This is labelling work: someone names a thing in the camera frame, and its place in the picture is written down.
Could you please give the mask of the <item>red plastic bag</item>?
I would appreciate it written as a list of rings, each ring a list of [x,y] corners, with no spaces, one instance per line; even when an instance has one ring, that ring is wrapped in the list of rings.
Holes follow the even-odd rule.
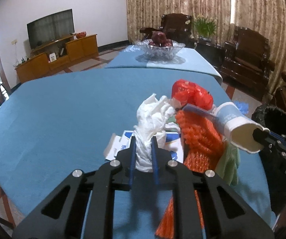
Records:
[[[212,95],[200,85],[180,79],[172,86],[172,98],[178,100],[182,106],[192,104],[204,110],[211,110]]]

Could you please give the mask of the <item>dark wooden side table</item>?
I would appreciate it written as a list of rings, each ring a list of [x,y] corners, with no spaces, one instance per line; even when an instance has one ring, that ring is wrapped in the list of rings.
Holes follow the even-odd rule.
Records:
[[[225,58],[224,47],[212,44],[209,39],[199,38],[195,50],[208,61],[217,71],[220,71]]]

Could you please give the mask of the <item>white blue paper packet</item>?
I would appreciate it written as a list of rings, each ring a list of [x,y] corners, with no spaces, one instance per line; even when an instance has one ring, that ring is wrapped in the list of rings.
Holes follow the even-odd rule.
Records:
[[[118,151],[129,148],[132,136],[133,131],[124,131],[122,136],[113,133],[108,146],[103,152],[105,159],[108,161],[114,160]],[[184,152],[181,134],[167,131],[164,149],[171,152],[173,160],[183,163]]]

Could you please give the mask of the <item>orange foam fruit net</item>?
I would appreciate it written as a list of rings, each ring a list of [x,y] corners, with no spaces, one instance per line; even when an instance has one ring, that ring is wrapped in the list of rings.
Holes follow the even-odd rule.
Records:
[[[183,164],[199,173],[208,169],[215,170],[224,153],[224,143],[213,123],[196,113],[183,110],[177,112],[175,119],[184,142],[189,147]],[[155,234],[161,238],[174,238],[173,198],[170,199]]]

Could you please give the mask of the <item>green potted plant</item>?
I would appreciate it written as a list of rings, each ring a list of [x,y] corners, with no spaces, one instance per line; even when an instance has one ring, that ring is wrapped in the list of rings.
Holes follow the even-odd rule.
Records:
[[[216,35],[217,20],[203,15],[197,15],[193,20],[193,28],[199,37],[211,38]]]

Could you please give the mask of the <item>wooden tv cabinet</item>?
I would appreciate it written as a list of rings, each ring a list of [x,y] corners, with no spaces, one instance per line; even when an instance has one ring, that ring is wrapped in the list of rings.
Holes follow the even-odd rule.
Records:
[[[54,75],[60,71],[85,62],[99,55],[97,35],[89,35],[69,41],[63,47],[65,55],[50,60],[50,54],[43,52],[33,56],[16,67],[21,83]]]

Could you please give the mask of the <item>light green cloth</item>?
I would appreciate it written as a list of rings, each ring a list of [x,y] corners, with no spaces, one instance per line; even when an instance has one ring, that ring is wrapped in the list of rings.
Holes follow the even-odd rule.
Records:
[[[224,140],[224,153],[217,163],[215,172],[228,185],[236,186],[239,181],[238,179],[239,165],[240,165],[239,149],[225,139]]]

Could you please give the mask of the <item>red apples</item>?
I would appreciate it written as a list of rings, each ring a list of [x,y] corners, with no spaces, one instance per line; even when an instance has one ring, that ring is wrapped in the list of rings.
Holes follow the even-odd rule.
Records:
[[[166,37],[166,34],[161,31],[154,31],[151,36],[151,42],[149,45],[156,47],[170,47],[173,46],[171,39]]]

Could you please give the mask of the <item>blue plastic bag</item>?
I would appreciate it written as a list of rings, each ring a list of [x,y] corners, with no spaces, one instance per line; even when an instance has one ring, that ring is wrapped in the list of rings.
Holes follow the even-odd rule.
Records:
[[[243,115],[246,116],[249,113],[249,105],[247,103],[237,100],[233,101],[233,103]]]

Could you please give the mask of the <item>white box in cabinet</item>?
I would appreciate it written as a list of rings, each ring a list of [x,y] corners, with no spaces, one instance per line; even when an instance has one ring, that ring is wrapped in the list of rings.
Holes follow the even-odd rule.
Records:
[[[55,53],[51,53],[51,54],[49,55],[49,60],[50,60],[50,62],[56,61],[56,60],[57,60],[56,54],[55,54]]]

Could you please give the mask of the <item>white blue paper cup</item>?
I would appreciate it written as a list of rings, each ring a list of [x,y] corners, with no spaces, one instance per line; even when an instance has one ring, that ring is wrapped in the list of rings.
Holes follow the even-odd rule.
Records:
[[[253,132],[259,129],[263,133],[270,133],[270,130],[247,118],[234,103],[221,104],[214,109],[213,114],[216,117],[215,128],[232,145],[249,154],[259,153],[263,149],[263,145],[254,140]]]

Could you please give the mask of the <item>blue tablecloth near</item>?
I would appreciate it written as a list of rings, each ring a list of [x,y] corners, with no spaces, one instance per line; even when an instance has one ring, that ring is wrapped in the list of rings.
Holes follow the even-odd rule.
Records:
[[[211,75],[168,69],[92,69],[22,84],[0,107],[0,185],[27,216],[72,171],[97,170],[113,133],[138,123],[150,95],[171,97],[179,79],[197,83],[216,105],[230,101]],[[269,225],[275,217],[258,154],[240,151],[233,189]],[[116,192],[113,238],[155,238],[172,192],[142,175],[130,192]]]

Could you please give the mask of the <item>floral beige curtain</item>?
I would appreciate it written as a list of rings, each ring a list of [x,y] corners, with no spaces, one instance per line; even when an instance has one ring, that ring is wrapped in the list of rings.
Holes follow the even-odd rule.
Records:
[[[219,44],[232,38],[234,27],[247,27],[266,37],[275,70],[268,88],[273,93],[286,71],[286,0],[126,0],[128,39],[140,38],[140,28],[159,27],[161,17],[182,13],[204,16],[216,22]]]

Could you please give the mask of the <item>black flat television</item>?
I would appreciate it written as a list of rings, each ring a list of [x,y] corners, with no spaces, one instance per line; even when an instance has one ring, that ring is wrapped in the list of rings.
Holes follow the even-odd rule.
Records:
[[[75,32],[72,9],[60,11],[27,24],[31,49]]]

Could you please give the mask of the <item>light blue tablecloth far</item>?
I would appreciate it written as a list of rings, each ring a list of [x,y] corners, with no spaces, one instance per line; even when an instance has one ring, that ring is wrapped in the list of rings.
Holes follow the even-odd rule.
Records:
[[[196,50],[183,48],[170,61],[156,61],[149,59],[136,45],[127,46],[106,68],[158,68],[172,69],[208,74],[221,84],[222,76]]]

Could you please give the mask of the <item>glass fruit bowl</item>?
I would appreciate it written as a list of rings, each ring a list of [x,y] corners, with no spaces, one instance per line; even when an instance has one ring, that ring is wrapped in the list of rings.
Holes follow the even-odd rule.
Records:
[[[151,39],[143,41],[137,40],[134,44],[143,51],[143,54],[149,59],[157,59],[162,61],[172,60],[176,54],[185,47],[184,43],[172,41],[172,46],[154,46],[150,45]]]

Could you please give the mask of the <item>white plastic bag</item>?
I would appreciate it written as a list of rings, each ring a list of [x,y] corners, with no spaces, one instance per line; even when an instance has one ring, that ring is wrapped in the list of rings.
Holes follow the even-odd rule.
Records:
[[[151,139],[156,138],[160,148],[166,143],[166,132],[180,132],[179,126],[172,120],[175,107],[180,103],[174,99],[162,96],[156,98],[152,94],[138,107],[136,118],[138,124],[134,126],[133,136],[136,139],[135,168],[141,172],[153,171],[151,159]]]

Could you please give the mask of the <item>red bowl on cabinet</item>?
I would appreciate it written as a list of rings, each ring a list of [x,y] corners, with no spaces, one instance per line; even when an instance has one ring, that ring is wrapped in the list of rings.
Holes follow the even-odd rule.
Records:
[[[80,38],[86,37],[86,35],[87,35],[86,31],[83,31],[83,32],[77,33],[75,36],[77,39],[80,39]]]

